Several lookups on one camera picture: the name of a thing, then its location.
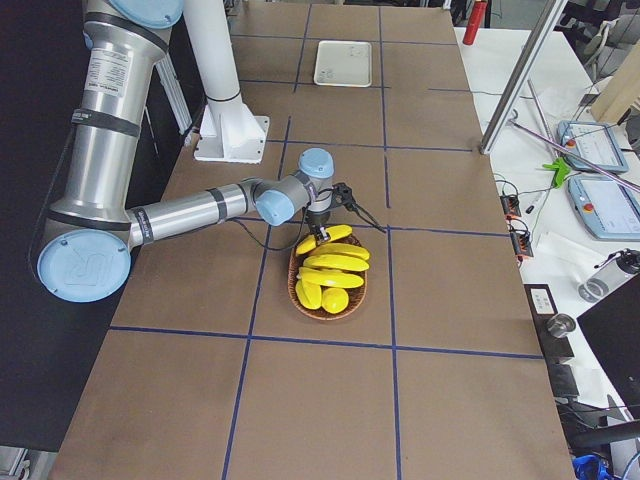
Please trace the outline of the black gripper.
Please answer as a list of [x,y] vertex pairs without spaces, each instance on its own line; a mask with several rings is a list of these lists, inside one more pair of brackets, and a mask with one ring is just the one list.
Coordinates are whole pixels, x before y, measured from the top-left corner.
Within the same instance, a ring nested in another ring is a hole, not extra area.
[[332,189],[323,189],[311,196],[310,204],[306,208],[305,221],[310,234],[314,234],[314,243],[319,246],[323,241],[330,240],[326,225],[330,218]]

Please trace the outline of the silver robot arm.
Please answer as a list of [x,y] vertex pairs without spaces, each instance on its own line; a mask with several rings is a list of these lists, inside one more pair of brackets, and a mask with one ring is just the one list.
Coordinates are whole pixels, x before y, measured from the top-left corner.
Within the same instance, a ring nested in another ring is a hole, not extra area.
[[269,121],[244,103],[220,1],[90,1],[84,34],[91,55],[72,115],[63,196],[46,215],[37,275],[54,296],[94,302],[127,279],[134,248],[257,212],[272,226],[301,214],[315,242],[328,239],[334,163],[303,153],[281,180],[249,178],[171,201],[127,208],[130,177],[154,67],[183,21],[204,87],[201,143],[207,161],[256,163]]

